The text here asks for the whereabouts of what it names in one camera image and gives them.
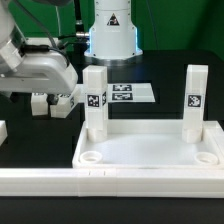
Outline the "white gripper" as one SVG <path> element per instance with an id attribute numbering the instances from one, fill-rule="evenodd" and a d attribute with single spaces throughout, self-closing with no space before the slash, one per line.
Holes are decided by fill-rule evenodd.
<path id="1" fill-rule="evenodd" d="M 27 54 L 14 71 L 0 72 L 0 91 L 48 93 L 47 102 L 56 105 L 59 98 L 55 94 L 70 94 L 77 80 L 75 69 L 61 54 Z"/>

